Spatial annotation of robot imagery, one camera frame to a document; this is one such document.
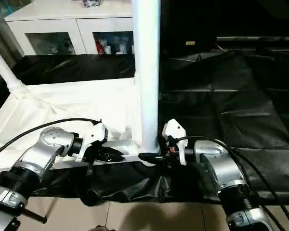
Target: white vertical pipe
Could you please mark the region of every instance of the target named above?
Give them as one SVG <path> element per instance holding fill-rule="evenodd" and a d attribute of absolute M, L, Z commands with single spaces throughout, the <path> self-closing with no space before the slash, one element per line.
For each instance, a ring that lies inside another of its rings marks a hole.
<path fill-rule="evenodd" d="M 12 92 L 23 87 L 23 83 L 16 78 L 14 73 L 11 71 L 5 60 L 0 55 L 0 75 L 6 82 L 9 90 Z"/>
<path fill-rule="evenodd" d="M 160 0 L 133 0 L 135 83 L 140 85 L 141 152 L 158 153 Z"/>

